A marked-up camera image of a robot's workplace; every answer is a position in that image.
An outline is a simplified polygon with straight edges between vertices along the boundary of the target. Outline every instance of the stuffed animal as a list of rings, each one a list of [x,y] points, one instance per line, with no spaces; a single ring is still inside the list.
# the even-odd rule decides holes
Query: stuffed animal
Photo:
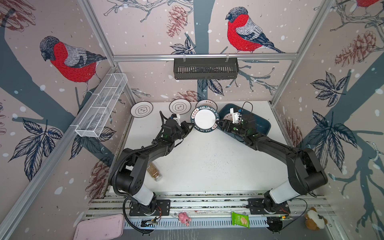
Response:
[[[307,228],[311,230],[323,229],[328,223],[323,216],[317,214],[314,207],[311,207],[304,217],[306,218],[305,225],[307,225]]]
[[[187,213],[186,212],[181,212],[179,213],[179,221],[181,223],[185,223],[185,225],[188,227],[189,226],[189,222],[191,222],[191,218],[188,217]]]

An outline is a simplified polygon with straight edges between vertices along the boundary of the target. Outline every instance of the wire basket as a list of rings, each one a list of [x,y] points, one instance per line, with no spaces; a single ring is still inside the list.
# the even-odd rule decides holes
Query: wire basket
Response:
[[[175,58],[175,79],[235,79],[237,58]]]
[[[75,130],[80,137],[100,136],[127,81],[124,73],[111,74]]]

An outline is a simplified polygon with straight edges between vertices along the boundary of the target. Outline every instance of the bird head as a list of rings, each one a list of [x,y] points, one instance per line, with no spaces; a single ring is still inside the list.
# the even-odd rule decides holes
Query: bird head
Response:
[[[40,51],[44,61],[48,59],[51,61],[56,60],[53,48],[59,42],[60,41],[54,36],[48,36],[42,40],[40,43]]]
[[[233,23],[238,16],[243,15],[243,14],[248,15],[248,11],[245,9],[245,7],[235,7],[229,11],[229,13],[225,19],[228,20],[229,22]]]

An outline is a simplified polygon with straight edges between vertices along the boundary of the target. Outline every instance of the pink tray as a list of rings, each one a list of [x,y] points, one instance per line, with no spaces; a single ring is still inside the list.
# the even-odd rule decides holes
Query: pink tray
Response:
[[[80,222],[73,240],[110,240],[118,238],[124,230],[124,217],[117,214]]]

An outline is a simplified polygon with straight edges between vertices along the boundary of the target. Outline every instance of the brown plush dog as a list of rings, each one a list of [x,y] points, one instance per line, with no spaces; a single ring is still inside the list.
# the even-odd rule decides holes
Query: brown plush dog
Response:
[[[323,229],[328,223],[323,216],[317,214],[314,207],[311,207],[304,217],[306,218],[305,225],[307,225],[307,228],[311,230]]]

